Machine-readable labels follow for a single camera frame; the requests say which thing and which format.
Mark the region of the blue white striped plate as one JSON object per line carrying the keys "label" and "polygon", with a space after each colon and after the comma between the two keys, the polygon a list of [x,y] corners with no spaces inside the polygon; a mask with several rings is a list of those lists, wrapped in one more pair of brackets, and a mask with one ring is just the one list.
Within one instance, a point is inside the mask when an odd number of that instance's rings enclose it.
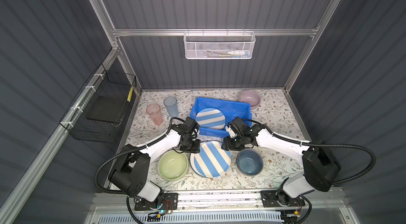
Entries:
{"label": "blue white striped plate", "polygon": [[226,124],[226,117],[218,109],[205,108],[197,113],[195,121],[201,128],[222,130]]}

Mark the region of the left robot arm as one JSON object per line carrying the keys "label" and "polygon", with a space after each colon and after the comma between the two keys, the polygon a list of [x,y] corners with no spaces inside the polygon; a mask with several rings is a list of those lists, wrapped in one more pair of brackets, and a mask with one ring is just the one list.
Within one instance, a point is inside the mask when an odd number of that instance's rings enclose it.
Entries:
{"label": "left robot arm", "polygon": [[163,202],[163,189],[148,180],[150,164],[176,147],[196,153],[200,126],[194,119],[171,118],[166,132],[139,146],[126,145],[115,159],[108,175],[110,183],[130,198],[141,198],[158,207]]}

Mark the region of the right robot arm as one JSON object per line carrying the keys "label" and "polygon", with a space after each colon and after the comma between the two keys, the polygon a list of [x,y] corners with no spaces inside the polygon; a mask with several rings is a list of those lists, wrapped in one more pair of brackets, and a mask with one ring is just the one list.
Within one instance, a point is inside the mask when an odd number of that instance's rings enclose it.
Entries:
{"label": "right robot arm", "polygon": [[310,141],[297,140],[273,132],[264,124],[249,126],[240,117],[226,126],[229,133],[223,139],[222,149],[242,151],[247,145],[269,148],[301,164],[302,171],[286,178],[277,189],[278,202],[288,205],[306,192],[327,192],[341,170],[341,166],[326,146],[310,146]]}

